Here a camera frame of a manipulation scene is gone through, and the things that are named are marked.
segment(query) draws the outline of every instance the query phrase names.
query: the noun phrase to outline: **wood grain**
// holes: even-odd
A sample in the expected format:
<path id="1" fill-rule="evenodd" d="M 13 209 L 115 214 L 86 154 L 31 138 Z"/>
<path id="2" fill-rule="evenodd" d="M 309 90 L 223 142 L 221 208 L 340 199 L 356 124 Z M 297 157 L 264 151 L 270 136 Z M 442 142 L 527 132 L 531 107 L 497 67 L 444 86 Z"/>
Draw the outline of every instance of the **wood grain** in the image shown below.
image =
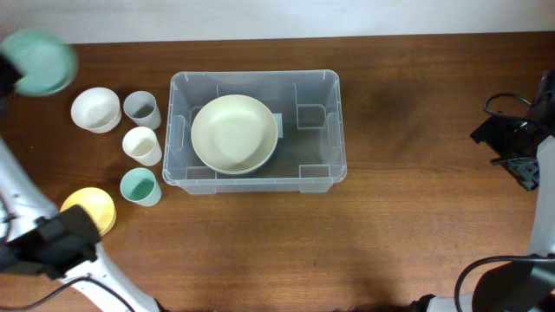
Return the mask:
<path id="1" fill-rule="evenodd" d="M 75 83 L 50 97 L 13 99 L 0 133 L 57 204 L 84 186 L 113 196 L 118 220 L 103 238 L 106 249 L 172 311 L 404 305 L 429 293 L 451 296 L 473 260 L 526 251 L 537 193 L 490 166 L 494 153 L 469 134 L 486 119 L 489 95 L 534 96 L 542 71 L 554 66 L 555 33 L 76 48 Z M 91 87 L 122 100 L 149 91 L 165 119 L 179 71 L 313 68 L 339 74 L 343 99 L 349 173 L 325 194 L 190 196 L 162 183 L 159 205 L 131 205 L 119 182 L 138 166 L 121 150 L 132 121 L 93 134 L 69 116 L 72 100 Z M 160 140 L 165 132 L 164 121 Z M 153 168 L 160 182 L 161 167 Z M 57 286 L 0 276 L 0 302 L 33 302 Z M 96 308 L 70 290 L 40 310 Z"/>

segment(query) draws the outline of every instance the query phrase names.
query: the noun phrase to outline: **bowl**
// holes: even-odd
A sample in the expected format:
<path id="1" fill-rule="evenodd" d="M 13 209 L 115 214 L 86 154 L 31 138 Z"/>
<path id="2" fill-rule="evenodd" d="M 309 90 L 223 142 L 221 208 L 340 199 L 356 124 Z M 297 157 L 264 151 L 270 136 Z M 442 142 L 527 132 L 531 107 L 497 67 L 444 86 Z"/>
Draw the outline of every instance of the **bowl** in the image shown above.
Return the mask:
<path id="1" fill-rule="evenodd" d="M 60 211 L 74 205 L 81 206 L 91 219 L 101 236 L 108 233 L 115 224 L 114 201 L 105 191 L 96 187 L 86 187 L 73 194 L 63 202 Z"/>
<path id="2" fill-rule="evenodd" d="M 191 129 L 193 149 L 210 168 L 244 174 L 263 165 L 278 143 L 270 109 L 246 95 L 221 96 L 200 109 Z"/>
<path id="3" fill-rule="evenodd" d="M 120 123 L 120 99 L 108 88 L 91 88 L 75 98 L 71 119 L 92 133 L 108 132 Z"/>

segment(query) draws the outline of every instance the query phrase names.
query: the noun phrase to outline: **white plate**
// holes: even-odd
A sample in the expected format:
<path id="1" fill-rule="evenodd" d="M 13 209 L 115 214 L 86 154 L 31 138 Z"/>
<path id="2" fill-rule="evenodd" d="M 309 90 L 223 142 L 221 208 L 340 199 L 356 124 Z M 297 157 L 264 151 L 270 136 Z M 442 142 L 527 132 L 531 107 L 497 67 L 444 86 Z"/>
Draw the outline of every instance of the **white plate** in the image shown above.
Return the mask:
<path id="1" fill-rule="evenodd" d="M 226 95 L 200 109 L 191 140 L 207 166 L 226 174 L 242 174 L 270 158 L 278 143 L 278 124 L 260 101 L 245 95 Z"/>

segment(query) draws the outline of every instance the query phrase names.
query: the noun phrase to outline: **teal cup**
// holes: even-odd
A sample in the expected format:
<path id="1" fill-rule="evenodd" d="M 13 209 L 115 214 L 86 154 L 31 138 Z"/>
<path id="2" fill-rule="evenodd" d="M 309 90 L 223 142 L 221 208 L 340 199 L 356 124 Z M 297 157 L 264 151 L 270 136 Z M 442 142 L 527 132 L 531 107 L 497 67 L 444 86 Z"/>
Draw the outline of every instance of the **teal cup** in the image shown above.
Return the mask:
<path id="1" fill-rule="evenodd" d="M 158 204 L 162 197 L 154 173 L 146 168 L 135 168 L 126 173 L 121 179 L 120 191 L 128 201 L 145 207 Z"/>

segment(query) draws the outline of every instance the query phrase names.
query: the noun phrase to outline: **yellow plate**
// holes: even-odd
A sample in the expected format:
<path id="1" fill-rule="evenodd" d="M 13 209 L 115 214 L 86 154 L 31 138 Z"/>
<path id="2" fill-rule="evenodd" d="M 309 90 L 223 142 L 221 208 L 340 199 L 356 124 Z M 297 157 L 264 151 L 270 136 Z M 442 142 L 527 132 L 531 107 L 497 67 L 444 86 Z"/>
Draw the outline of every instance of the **yellow plate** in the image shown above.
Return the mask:
<path id="1" fill-rule="evenodd" d="M 96 228 L 101 235 L 112 229 L 115 223 L 114 201 L 105 191 L 96 187 L 87 187 L 71 194 L 63 202 L 60 211 L 65 211 L 73 205 L 80 205 L 95 221 Z"/>

